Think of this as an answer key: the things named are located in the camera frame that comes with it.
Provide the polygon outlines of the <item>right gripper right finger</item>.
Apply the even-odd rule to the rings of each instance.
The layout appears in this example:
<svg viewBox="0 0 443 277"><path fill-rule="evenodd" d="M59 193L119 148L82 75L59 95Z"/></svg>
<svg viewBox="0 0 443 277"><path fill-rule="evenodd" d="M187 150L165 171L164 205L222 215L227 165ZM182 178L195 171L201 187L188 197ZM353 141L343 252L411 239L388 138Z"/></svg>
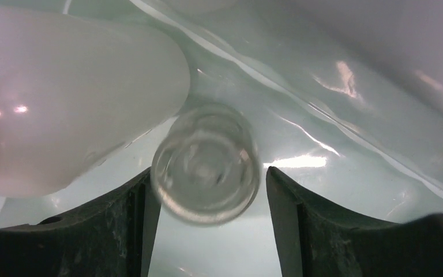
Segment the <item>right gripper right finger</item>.
<svg viewBox="0 0 443 277"><path fill-rule="evenodd" d="M283 276L443 276L443 213L407 223L372 218L276 167L266 192Z"/></svg>

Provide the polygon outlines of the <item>small clear glass beaker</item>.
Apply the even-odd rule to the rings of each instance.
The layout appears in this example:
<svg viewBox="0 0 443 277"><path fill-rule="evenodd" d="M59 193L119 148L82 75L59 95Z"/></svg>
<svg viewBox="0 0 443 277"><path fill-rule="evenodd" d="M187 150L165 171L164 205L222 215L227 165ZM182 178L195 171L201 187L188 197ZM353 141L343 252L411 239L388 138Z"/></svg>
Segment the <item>small clear glass beaker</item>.
<svg viewBox="0 0 443 277"><path fill-rule="evenodd" d="M260 188L260 175L247 119L231 107L207 104L173 123L153 157L151 185L172 216L214 226L248 209Z"/></svg>

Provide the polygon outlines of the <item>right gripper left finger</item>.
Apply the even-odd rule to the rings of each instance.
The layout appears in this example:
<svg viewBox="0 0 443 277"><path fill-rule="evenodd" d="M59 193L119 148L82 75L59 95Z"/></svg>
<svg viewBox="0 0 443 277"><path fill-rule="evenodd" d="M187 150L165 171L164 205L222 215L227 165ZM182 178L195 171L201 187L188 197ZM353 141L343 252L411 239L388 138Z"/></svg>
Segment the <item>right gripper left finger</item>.
<svg viewBox="0 0 443 277"><path fill-rule="evenodd" d="M147 276L159 214L145 170L39 224L0 229L0 276Z"/></svg>

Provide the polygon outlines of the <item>white wash bottle red cap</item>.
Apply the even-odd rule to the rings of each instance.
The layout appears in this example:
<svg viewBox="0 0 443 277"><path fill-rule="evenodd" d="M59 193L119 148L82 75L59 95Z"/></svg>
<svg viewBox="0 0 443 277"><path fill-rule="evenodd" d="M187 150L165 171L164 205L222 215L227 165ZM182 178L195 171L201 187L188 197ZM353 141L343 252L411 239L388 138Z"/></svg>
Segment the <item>white wash bottle red cap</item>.
<svg viewBox="0 0 443 277"><path fill-rule="evenodd" d="M67 187L189 89L184 53L157 29L0 5L0 196Z"/></svg>

